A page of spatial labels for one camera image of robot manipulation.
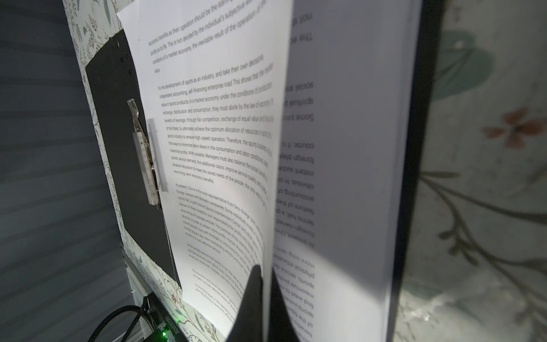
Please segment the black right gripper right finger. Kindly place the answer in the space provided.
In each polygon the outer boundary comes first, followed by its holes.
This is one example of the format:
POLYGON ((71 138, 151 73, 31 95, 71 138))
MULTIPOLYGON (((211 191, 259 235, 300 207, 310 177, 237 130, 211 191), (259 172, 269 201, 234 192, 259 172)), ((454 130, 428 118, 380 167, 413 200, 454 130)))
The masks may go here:
POLYGON ((291 323, 275 271, 272 272, 272 288, 269 309, 268 342, 299 342, 291 323))

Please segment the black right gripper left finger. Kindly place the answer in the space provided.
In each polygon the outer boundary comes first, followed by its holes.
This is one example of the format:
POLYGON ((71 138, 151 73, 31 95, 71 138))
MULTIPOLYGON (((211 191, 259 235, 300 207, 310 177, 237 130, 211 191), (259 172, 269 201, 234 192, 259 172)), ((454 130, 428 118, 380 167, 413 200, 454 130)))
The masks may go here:
POLYGON ((262 268, 254 265, 246 285, 239 312, 226 342, 263 341, 262 268))

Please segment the printed paper sheet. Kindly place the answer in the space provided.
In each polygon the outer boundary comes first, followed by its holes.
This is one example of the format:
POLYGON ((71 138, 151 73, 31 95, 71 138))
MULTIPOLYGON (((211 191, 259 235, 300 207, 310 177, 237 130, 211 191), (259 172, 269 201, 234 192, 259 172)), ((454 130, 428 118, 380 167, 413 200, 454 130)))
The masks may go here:
POLYGON ((384 341, 421 1, 296 1, 273 271, 300 341, 384 341))

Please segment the black file folder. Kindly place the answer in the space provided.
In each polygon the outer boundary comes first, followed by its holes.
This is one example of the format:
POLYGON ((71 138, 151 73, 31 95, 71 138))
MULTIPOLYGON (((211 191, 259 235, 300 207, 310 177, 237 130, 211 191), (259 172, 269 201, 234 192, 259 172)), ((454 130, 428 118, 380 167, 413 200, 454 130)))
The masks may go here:
MULTIPOLYGON (((395 253, 393 259, 387 338, 393 340, 400 277, 405 248, 400 236, 410 228, 414 207, 414 190, 420 166, 424 120, 432 92, 434 60, 437 55, 443 1, 421 1, 409 121, 405 145, 403 182, 400 193, 395 253)), ((132 133, 132 115, 127 100, 134 98, 139 120, 148 137, 140 87, 129 43, 122 29, 110 38, 86 67, 103 145, 108 158, 115 193, 121 211, 121 225, 126 255, 143 276, 149 279, 152 292, 165 306, 189 341, 226 341, 223 335, 198 310, 183 299, 183 291, 172 256, 163 211, 148 202, 132 133)))

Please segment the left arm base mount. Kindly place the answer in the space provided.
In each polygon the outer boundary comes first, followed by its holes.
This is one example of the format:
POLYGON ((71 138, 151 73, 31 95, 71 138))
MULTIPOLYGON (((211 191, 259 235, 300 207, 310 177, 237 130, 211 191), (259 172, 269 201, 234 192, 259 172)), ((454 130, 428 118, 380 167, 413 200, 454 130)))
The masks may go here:
POLYGON ((125 333, 120 339, 118 339, 118 341, 135 341, 137 335, 134 333, 134 330, 141 320, 145 322, 145 325, 150 330, 150 333, 145 335, 140 341, 189 341, 188 337, 186 337, 179 328, 177 324, 178 321, 172 318, 165 306, 159 300, 158 296, 153 292, 143 297, 142 304, 140 306, 122 306, 109 313, 109 315, 106 316, 105 319, 103 319, 101 323, 99 323, 93 330, 93 333, 88 338, 88 341, 97 341, 99 335, 108 326, 108 324, 121 314, 125 313, 134 313, 135 316, 125 333))

